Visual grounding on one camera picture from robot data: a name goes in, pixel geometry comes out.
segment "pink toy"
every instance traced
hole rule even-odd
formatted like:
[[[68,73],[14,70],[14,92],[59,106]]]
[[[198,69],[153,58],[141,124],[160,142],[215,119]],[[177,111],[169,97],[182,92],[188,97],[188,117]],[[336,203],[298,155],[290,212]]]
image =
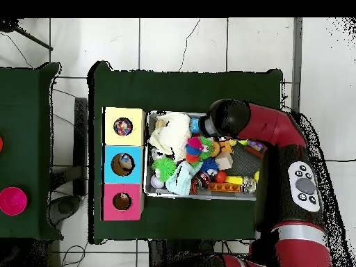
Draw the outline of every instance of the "pink toy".
[[[27,196],[21,189],[7,187],[0,192],[0,210],[6,215],[19,215],[25,210],[26,205]]]
[[[192,148],[198,149],[202,151],[204,147],[202,146],[202,143],[200,142],[200,139],[198,137],[191,137],[188,138],[188,145],[191,146]]]

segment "colorful ball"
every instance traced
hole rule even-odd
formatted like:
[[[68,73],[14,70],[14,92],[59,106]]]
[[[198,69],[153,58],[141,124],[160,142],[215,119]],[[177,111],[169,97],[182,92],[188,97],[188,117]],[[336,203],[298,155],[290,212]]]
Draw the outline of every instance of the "colorful ball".
[[[215,181],[218,182],[219,184],[222,184],[225,182],[227,177],[227,174],[224,170],[218,171],[218,174],[215,175]]]
[[[199,119],[197,118],[191,118],[189,122],[189,129],[191,130],[191,133],[199,133]]]

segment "blue toy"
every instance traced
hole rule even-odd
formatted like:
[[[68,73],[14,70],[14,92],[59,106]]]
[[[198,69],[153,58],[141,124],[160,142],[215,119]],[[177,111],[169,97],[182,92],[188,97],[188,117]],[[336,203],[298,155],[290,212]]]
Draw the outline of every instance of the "blue toy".
[[[191,118],[189,121],[189,129],[192,134],[199,133],[199,119]]]

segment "pink bowl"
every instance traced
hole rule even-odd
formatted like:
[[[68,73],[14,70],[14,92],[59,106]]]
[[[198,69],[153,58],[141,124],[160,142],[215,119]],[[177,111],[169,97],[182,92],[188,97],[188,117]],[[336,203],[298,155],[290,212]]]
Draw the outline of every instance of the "pink bowl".
[[[15,216],[25,210],[27,205],[26,194],[17,187],[7,187],[0,192],[0,210],[6,215]]]

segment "dark green cloth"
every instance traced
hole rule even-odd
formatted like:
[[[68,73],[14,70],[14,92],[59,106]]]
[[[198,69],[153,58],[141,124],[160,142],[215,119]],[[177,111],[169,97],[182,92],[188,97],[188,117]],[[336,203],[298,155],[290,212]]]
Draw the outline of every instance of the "dark green cloth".
[[[102,107],[141,108],[145,112],[206,113],[222,98],[280,107],[282,72],[156,73],[114,72],[98,62],[89,72],[90,103],[94,104],[94,238],[253,238],[254,202],[146,197],[139,221],[100,220]]]
[[[32,69],[0,68],[0,191],[21,188],[27,207],[18,216],[0,211],[0,237],[60,238],[47,221],[51,158],[51,80],[58,63]]]

